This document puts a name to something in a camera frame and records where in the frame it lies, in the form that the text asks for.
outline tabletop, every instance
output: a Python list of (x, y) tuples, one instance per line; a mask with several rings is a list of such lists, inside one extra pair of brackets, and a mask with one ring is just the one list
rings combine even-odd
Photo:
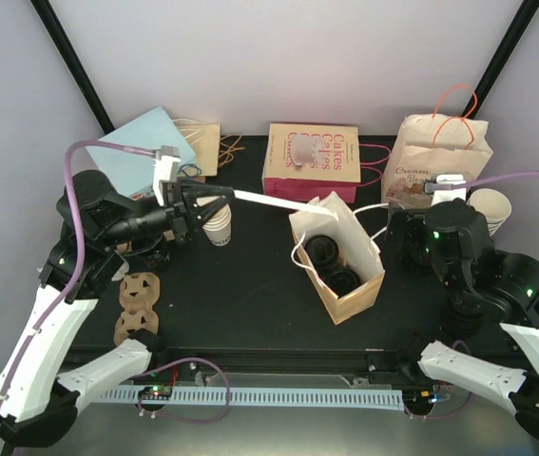
[[(368, 141), (392, 145), (380, 138)], [(245, 150), (236, 152), (210, 182), (262, 192), (267, 139), (244, 137), (240, 145)], [(385, 151), (364, 148), (360, 153), (364, 161), (375, 161)], [(375, 178), (374, 171), (362, 171), (363, 181)], [(379, 199), (380, 182), (359, 188), (352, 207)], [(450, 342), (439, 328), (446, 302), (442, 285), (433, 275), (411, 275), (383, 237), (376, 241), (386, 274), (375, 305), (335, 325), (307, 274), (290, 259), (294, 242), (289, 212), (240, 200), (231, 204), (231, 211), (232, 239), (227, 245), (215, 247), (200, 232), (193, 242), (175, 246), (169, 267), (158, 274), (161, 297), (153, 310), (171, 349), (187, 354), (395, 351), (413, 332)], [(385, 226), (386, 218), (384, 209), (358, 217), (369, 234)], [(77, 334), (68, 359), (114, 348), (114, 326), (123, 310), (118, 293), (118, 284), (112, 284)], [(469, 345), (479, 355), (510, 352), (506, 335), (488, 321)]]

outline black table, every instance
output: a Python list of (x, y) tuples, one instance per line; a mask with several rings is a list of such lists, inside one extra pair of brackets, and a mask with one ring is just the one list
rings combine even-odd
[[(393, 138), (364, 142), (392, 145)], [(211, 182), (261, 192), (267, 139), (247, 137), (241, 145), (245, 150)], [(384, 151), (364, 148), (361, 154), (367, 162)], [(375, 172), (363, 171), (362, 178), (374, 179)], [(353, 206), (378, 202), (379, 194), (380, 183), (360, 188)], [(405, 380), (397, 373), (395, 354), (413, 332), (451, 342), (438, 325), (446, 302), (441, 284), (433, 275), (415, 277), (404, 270), (382, 237), (377, 244), (386, 275), (374, 307), (335, 325), (307, 274), (290, 260), (288, 211), (239, 200), (231, 211), (229, 244), (215, 247), (199, 233), (194, 242), (175, 246), (168, 270), (159, 274), (162, 295), (154, 311), (171, 357), (199, 355), (230, 371), (366, 372), (372, 382), (397, 384)], [(385, 226), (386, 211), (367, 211), (359, 220), (372, 234)], [(122, 311), (118, 292), (117, 284), (111, 286), (89, 316), (68, 353), (69, 364), (86, 363), (114, 348), (114, 325)], [(493, 362), (525, 362), (490, 322), (469, 346)]]

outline perforated metal strip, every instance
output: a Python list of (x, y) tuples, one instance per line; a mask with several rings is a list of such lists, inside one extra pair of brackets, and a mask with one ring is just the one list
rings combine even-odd
[[(106, 392), (94, 402), (136, 404), (138, 392), (143, 388), (144, 386), (121, 385)], [(149, 399), (143, 403), (221, 406), (224, 399), (224, 388), (175, 387), (169, 400)], [(401, 392), (387, 389), (232, 388), (231, 405), (403, 410)]]

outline robotic arm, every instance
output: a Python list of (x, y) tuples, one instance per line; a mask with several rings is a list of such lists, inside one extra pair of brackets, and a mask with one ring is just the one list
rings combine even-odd
[(494, 250), (485, 217), (462, 199), (443, 199), (424, 211), (394, 207), (390, 212), (388, 235), (402, 224), (418, 233), (423, 219), (425, 239), (414, 248), (427, 253), (425, 259), (449, 292), (443, 331), (454, 338), (469, 337), (484, 315), (515, 340), (534, 372), (497, 366), (439, 341), (412, 344), (407, 357), (426, 376), (508, 410), (539, 440), (539, 261)]
[[(52, 310), (50, 305), (73, 277), (77, 252), (66, 192), (58, 201), (65, 222), (61, 238), (40, 274), (29, 322), (0, 374), (0, 437), (10, 446), (55, 444), (95, 397), (146, 371), (165, 355), (160, 337), (139, 330), (104, 356), (58, 374), (75, 334), (110, 281), (123, 278), (128, 270), (127, 261), (114, 248), (131, 243), (131, 255), (151, 267), (161, 267), (169, 260), (165, 231), (172, 231), (177, 243), (185, 243), (234, 198), (227, 187), (177, 181), (179, 162), (173, 150), (159, 151), (155, 196), (140, 200), (119, 195), (100, 171), (88, 170), (74, 177), (85, 232), (85, 264), (74, 288)], [(208, 196), (218, 198), (204, 206), (197, 204), (197, 198)], [(47, 319), (35, 328), (44, 314)], [(14, 365), (15, 373), (10, 372)], [(9, 390), (3, 394), (10, 377)]]

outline orange bag handle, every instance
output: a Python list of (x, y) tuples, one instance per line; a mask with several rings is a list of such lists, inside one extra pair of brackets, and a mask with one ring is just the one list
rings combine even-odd
[(461, 116), (452, 116), (452, 117), (450, 117), (449, 119), (447, 119), (446, 121), (444, 121), (444, 122), (438, 127), (438, 129), (436, 130), (436, 134), (433, 135), (432, 147), (435, 146), (435, 144), (436, 144), (436, 138), (438, 137), (438, 133), (440, 133), (440, 130), (442, 130), (442, 127), (443, 127), (444, 125), (446, 125), (448, 121), (452, 121), (453, 119), (459, 119), (459, 120), (461, 120), (461, 122), (463, 122), (463, 123), (466, 125), (466, 127), (468, 128), (468, 131), (470, 132), (470, 136), (472, 137), (472, 140), (466, 144), (466, 146), (463, 148), (463, 150), (467, 150), (468, 147), (470, 147), (470, 146), (472, 145), (472, 143), (475, 141), (475, 137), (474, 137), (474, 133), (473, 133), (473, 131), (472, 131), (472, 128), (470, 127), (470, 124), (468, 123), (468, 121), (466, 121), (466, 118), (465, 118), (465, 117), (461, 117)]
[(433, 111), (433, 114), (432, 114), (432, 119), (436, 116), (436, 114), (438, 113), (438, 109), (440, 109), (442, 107), (442, 105), (444, 104), (445, 100), (447, 99), (447, 97), (449, 95), (451, 95), (451, 92), (453, 92), (454, 90), (458, 89), (458, 88), (466, 88), (467, 90), (469, 90), (471, 93), (472, 93), (472, 96), (474, 97), (474, 104), (473, 106), (470, 108), (470, 110), (463, 116), (463, 119), (467, 119), (468, 116), (470, 114), (473, 113), (473, 111), (476, 109), (476, 107), (478, 106), (478, 97), (476, 96), (476, 92), (474, 92), (474, 89), (472, 88), (471, 85), (469, 84), (455, 84), (453, 87), (451, 87), (449, 90), (447, 90), (446, 92), (444, 92), (444, 95), (442, 95), (442, 98), (440, 99), (440, 101), (438, 102), (438, 104), (436, 105), (436, 109)]

